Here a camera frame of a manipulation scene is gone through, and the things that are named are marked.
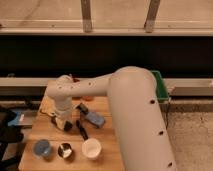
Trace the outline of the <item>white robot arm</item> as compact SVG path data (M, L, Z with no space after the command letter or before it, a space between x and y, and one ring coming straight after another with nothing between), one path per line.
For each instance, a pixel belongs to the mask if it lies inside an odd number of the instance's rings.
M151 71L127 66L80 82L58 78L46 94L60 116L68 114L73 97L106 96L125 171L178 171L156 89Z

